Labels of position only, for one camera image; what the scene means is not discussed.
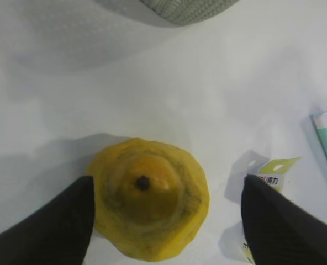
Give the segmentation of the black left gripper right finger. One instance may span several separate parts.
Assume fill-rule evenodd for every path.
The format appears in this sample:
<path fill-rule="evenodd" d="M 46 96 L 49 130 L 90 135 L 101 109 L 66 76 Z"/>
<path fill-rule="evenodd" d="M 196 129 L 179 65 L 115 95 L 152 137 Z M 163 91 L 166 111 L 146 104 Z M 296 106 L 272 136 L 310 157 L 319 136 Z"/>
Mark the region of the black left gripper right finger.
<path fill-rule="evenodd" d="M 258 176 L 244 179 L 241 217 L 256 264 L 327 264 L 327 224 Z"/>

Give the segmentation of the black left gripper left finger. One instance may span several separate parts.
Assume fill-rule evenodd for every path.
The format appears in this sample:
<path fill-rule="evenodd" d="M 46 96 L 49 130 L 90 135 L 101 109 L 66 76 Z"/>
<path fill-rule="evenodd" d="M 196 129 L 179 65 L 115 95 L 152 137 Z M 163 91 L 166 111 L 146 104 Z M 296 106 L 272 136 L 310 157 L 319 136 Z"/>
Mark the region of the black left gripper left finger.
<path fill-rule="evenodd" d="M 83 176 L 0 234 L 0 264 L 83 264 L 93 223 L 93 179 Z"/>

